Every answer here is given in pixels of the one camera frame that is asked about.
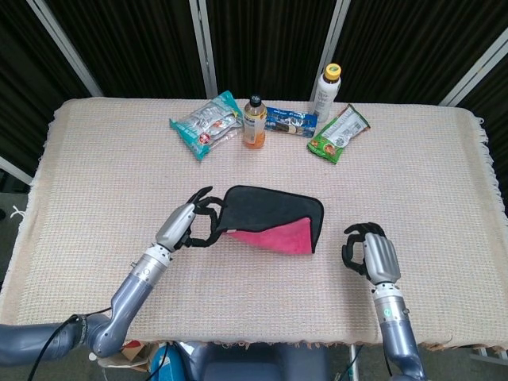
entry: table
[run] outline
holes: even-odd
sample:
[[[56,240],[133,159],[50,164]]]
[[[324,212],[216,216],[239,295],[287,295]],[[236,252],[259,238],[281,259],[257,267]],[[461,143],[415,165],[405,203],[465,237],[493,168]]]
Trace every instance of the table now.
[[[508,347],[508,221],[470,112],[354,104],[372,128],[337,165],[308,152],[307,139],[272,132],[259,151],[236,137],[199,163],[168,119],[204,102],[89,98],[56,111],[0,295],[1,323],[108,306],[174,208],[200,187],[222,197],[244,184],[319,198],[316,253],[281,256],[228,237],[182,249],[128,338],[379,343],[370,284],[340,255],[346,227],[375,221],[398,251],[418,342]],[[199,218],[194,231],[205,236],[208,224]]]

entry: blue snack bar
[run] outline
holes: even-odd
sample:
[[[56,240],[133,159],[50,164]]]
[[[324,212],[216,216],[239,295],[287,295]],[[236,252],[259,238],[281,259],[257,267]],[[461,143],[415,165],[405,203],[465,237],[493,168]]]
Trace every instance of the blue snack bar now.
[[[267,107],[267,120],[264,129],[279,133],[292,133],[301,137],[313,137],[318,117],[316,115],[295,113]]]

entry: plastic bottle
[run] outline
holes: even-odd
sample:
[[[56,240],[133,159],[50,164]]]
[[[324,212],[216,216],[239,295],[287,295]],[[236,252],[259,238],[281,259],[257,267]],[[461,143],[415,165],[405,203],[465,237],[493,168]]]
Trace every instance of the plastic bottle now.
[[[325,72],[317,81],[314,97],[313,114],[317,121],[325,121],[330,114],[330,106],[341,87],[341,67],[336,63],[326,66]]]
[[[267,108],[257,94],[251,96],[244,108],[244,144],[248,148],[262,148],[265,139],[264,122]]]

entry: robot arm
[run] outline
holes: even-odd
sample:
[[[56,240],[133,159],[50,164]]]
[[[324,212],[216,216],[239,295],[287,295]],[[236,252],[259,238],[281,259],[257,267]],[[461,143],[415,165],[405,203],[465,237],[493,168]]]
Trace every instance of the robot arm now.
[[[86,344],[97,356],[111,356],[121,350],[127,330],[150,295],[162,274],[169,267],[170,255],[183,245],[190,246],[191,224],[196,214],[208,214],[212,226],[217,222],[214,210],[206,206],[220,202],[202,197],[212,187],[201,189],[189,201],[177,208],[156,234],[156,243],[132,263],[133,269],[111,299],[111,319],[104,314],[74,315],[55,336],[42,360],[66,356],[76,346]],[[0,325],[0,367],[30,364],[39,356],[49,337],[60,327],[57,324]]]
[[[384,350],[387,358],[402,372],[402,375],[393,376],[391,381],[426,381],[410,324],[410,311],[406,308],[402,292],[395,286],[401,275],[394,245],[381,227],[372,222],[350,226],[344,233],[355,231],[358,234],[350,235],[348,243],[342,246],[342,260],[346,267],[366,275],[374,285],[372,297]],[[352,261],[355,243],[361,243],[364,248],[361,264]]]

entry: black curtain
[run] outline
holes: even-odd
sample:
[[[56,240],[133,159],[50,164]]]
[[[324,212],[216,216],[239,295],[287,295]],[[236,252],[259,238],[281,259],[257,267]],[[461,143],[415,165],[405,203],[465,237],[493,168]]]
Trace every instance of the black curtain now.
[[[508,202],[508,56],[505,56],[458,105],[484,119],[494,170]]]
[[[507,1],[352,0],[337,101],[436,105],[507,26]]]
[[[335,0],[208,0],[217,88],[308,101]]]
[[[105,96],[206,98],[188,0],[46,0]]]
[[[33,175],[53,112],[90,96],[25,1],[0,2],[0,156]]]

